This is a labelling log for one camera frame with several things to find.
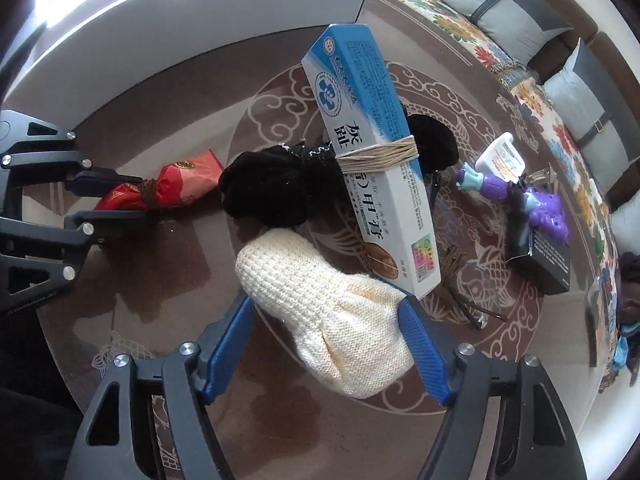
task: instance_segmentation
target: black box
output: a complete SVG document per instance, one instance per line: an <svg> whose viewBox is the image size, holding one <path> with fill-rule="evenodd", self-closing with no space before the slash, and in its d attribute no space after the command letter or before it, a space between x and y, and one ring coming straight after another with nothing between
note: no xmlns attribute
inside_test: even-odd
<svg viewBox="0 0 640 480"><path fill-rule="evenodd" d="M569 291L569 244L558 245L529 225L522 213L509 215L507 262L519 275L552 296Z"/></svg>

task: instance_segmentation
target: red snack package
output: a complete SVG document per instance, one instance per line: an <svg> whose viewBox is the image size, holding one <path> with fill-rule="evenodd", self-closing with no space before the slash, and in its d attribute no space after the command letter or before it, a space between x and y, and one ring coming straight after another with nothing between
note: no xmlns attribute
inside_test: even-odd
<svg viewBox="0 0 640 480"><path fill-rule="evenodd" d="M189 205L218 185L222 164L211 150L164 166L157 179L118 184L95 209L146 211Z"/></svg>

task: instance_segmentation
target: white box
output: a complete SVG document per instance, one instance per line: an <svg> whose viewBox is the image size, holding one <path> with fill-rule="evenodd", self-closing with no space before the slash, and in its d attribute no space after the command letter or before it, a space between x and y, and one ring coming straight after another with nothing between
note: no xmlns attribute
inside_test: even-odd
<svg viewBox="0 0 640 480"><path fill-rule="evenodd" d="M302 66L337 156L410 135L367 25L330 25ZM344 181L372 270L418 298L431 292L440 266L418 160Z"/></svg>

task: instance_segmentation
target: brown string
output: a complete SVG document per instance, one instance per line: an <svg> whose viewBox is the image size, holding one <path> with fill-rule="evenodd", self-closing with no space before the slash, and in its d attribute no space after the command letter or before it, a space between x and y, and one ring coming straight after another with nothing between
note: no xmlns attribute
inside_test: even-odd
<svg viewBox="0 0 640 480"><path fill-rule="evenodd" d="M452 245L446 249L438 244L438 255L440 256L440 283L444 286L454 285L454 280L458 271L466 263L466 254L457 245Z"/></svg>
<svg viewBox="0 0 640 480"><path fill-rule="evenodd" d="M386 144L375 144L338 155L335 160L342 172L348 174L386 171L414 158L418 158L418 147L414 136L410 135Z"/></svg>
<svg viewBox="0 0 640 480"><path fill-rule="evenodd" d="M149 210L157 210L160 209L160 204L158 203L158 199L156 198L156 183L158 181L154 178L150 178L149 180L143 180L142 184L138 185L138 190L140 191L140 198L142 202L145 203L146 207Z"/></svg>

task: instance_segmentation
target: purple toy figure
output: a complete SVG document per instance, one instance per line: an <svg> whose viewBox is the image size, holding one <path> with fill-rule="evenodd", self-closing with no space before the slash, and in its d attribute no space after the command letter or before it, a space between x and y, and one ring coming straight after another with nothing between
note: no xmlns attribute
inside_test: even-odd
<svg viewBox="0 0 640 480"><path fill-rule="evenodd" d="M458 189L475 189L492 202L509 202L529 217L529 225L539 229L557 244L565 244L569 239L569 229L564 223L564 211L560 198L555 193L538 191L528 187L522 191L511 182L499 176L482 174L466 162L458 170Z"/></svg>

